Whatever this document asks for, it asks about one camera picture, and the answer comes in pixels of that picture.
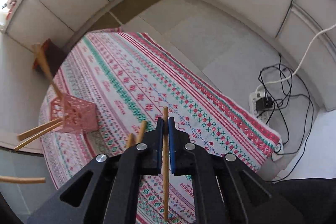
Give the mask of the wooden chopstick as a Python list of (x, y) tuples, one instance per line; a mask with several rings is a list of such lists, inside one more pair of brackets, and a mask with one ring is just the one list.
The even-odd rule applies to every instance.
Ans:
[(134, 144), (135, 144), (135, 136), (134, 134), (129, 134), (127, 137), (126, 149), (130, 148)]
[(43, 73), (45, 74), (45, 76), (47, 77), (47, 79), (49, 80), (50, 84), (52, 85), (54, 92), (56, 93), (57, 97), (62, 100), (63, 98), (63, 94), (62, 92), (59, 90), (59, 88), (57, 87), (56, 83), (54, 83), (53, 81), (53, 76), (49, 67), (49, 64), (47, 62), (46, 56), (44, 51), (42, 50), (42, 46), (40, 44), (33, 44), (32, 46), (33, 49), (33, 53), (39, 63), (39, 66), (41, 67)]
[(18, 139), (18, 141), (23, 141), (24, 139), (27, 139), (28, 137), (31, 137), (31, 136), (41, 132), (42, 130), (45, 130), (45, 129), (57, 124), (58, 122), (62, 122), (62, 121), (63, 121), (62, 118), (56, 118), (56, 119), (51, 120), (47, 123), (39, 125), (38, 127), (32, 128), (28, 131), (25, 131), (25, 132), (17, 135), (17, 139)]
[(168, 107), (163, 108), (163, 206), (164, 221), (168, 221), (169, 211), (169, 140), (168, 140)]
[(147, 121), (142, 121), (137, 135), (136, 143), (141, 143), (147, 127)]
[(0, 182), (12, 183), (12, 184), (42, 184), (46, 182), (45, 177), (12, 177), (12, 176), (0, 176)]
[(19, 145), (17, 145), (15, 148), (14, 148), (14, 151), (18, 151), (19, 149), (23, 148), (24, 146), (28, 145), (29, 143), (31, 143), (32, 141), (38, 139), (39, 137), (43, 136), (44, 134), (52, 131), (53, 129), (55, 128), (58, 128), (59, 126), (61, 126), (63, 124), (63, 122), (58, 122), (57, 124), (45, 129), (45, 130), (42, 130), (41, 132), (31, 136), (31, 137), (28, 137), (27, 139), (24, 139), (23, 142)]

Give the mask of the pink perforated utensil basket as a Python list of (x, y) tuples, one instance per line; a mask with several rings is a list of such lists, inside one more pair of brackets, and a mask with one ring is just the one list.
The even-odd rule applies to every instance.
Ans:
[(61, 118), (54, 132), (82, 134), (98, 130), (96, 105), (69, 94), (50, 102), (50, 120)]

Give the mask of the wooden chopstick on cloth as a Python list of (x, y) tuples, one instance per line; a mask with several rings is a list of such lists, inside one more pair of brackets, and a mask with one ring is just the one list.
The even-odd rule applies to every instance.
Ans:
[(134, 144), (135, 144), (135, 136), (134, 134), (129, 134), (127, 137), (126, 149), (130, 148)]
[(147, 121), (142, 121), (137, 135), (136, 143), (141, 143), (147, 127)]

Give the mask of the patterned red green tablecloth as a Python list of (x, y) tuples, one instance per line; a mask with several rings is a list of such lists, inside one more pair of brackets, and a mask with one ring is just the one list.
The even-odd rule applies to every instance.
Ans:
[[(98, 130), (41, 138), (57, 193), (29, 223), (282, 223), (286, 201), (257, 171), (280, 135), (194, 75), (147, 34), (104, 30), (84, 36), (55, 81), (63, 94), (96, 105)], [(174, 176), (164, 221), (163, 162), (141, 174), (136, 143), (163, 108), (186, 132), (190, 172)], [(135, 144), (126, 149), (127, 137)]]

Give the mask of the white power strip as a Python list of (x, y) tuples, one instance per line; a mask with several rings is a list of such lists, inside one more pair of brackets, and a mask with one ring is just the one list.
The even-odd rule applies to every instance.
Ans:
[(274, 111), (274, 99), (266, 91), (263, 85), (249, 95), (250, 113), (264, 124), (268, 124)]

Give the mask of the black power adapter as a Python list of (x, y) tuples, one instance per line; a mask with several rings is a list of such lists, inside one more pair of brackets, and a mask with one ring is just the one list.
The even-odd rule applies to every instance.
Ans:
[(270, 97), (263, 97), (256, 100), (256, 111), (262, 112), (265, 110), (269, 110), (273, 107), (273, 101)]

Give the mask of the wooden chopstick in basket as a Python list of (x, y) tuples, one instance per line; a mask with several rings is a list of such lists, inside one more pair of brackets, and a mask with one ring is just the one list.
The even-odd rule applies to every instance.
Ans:
[(55, 128), (58, 128), (59, 126), (61, 126), (63, 124), (63, 122), (58, 122), (57, 124), (45, 129), (45, 130), (42, 130), (41, 132), (31, 136), (31, 137), (28, 137), (27, 139), (24, 139), (23, 142), (19, 145), (17, 145), (15, 148), (14, 148), (14, 151), (18, 151), (19, 149), (23, 148), (24, 146), (28, 145), (29, 143), (31, 143), (32, 141), (38, 139), (39, 137), (43, 136), (44, 134), (52, 131), (53, 129)]
[(42, 130), (45, 130), (45, 129), (57, 124), (58, 122), (62, 122), (62, 121), (63, 121), (62, 118), (56, 118), (56, 119), (51, 120), (47, 123), (39, 125), (38, 127), (32, 128), (28, 131), (25, 131), (25, 132), (17, 135), (17, 139), (18, 139), (18, 141), (23, 141), (24, 139), (27, 139), (28, 137), (31, 137), (31, 136), (41, 132)]
[(56, 93), (57, 97), (62, 100), (63, 98), (63, 94), (62, 92), (59, 90), (59, 88), (57, 87), (56, 83), (54, 83), (53, 81), (53, 76), (49, 67), (49, 64), (47, 62), (46, 56), (44, 51), (42, 50), (42, 46), (40, 44), (33, 44), (32, 46), (33, 49), (33, 53), (39, 63), (39, 66), (41, 67), (43, 73), (45, 74), (45, 76), (47, 77), (47, 79), (49, 80), (50, 84), (52, 85), (54, 92)]

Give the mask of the brown floor mat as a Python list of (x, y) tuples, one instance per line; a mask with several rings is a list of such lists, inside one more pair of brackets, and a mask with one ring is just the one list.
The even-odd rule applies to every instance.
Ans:
[(113, 15), (110, 12), (106, 12), (88, 29), (87, 32), (109, 28), (118, 28), (120, 26), (121, 24), (113, 17)]
[(140, 13), (161, 0), (123, 0), (110, 9), (110, 12), (122, 23), (126, 24)]

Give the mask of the dark bin with red rim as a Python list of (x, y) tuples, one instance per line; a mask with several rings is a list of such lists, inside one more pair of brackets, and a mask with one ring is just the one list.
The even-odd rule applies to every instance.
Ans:
[(41, 46), (41, 50), (44, 52), (46, 60), (48, 62), (50, 72), (54, 77), (66, 59), (67, 54), (55, 45), (51, 39), (47, 39)]

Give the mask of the red item on counter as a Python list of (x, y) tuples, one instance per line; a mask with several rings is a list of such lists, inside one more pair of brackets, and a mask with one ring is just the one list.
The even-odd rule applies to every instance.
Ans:
[(11, 17), (11, 14), (13, 13), (13, 9), (14, 9), (16, 3), (17, 3), (17, 0), (8, 1), (7, 7), (9, 8), (9, 10), (8, 10), (8, 13), (7, 13), (7, 16), (6, 16), (7, 20), (9, 20), (9, 18)]

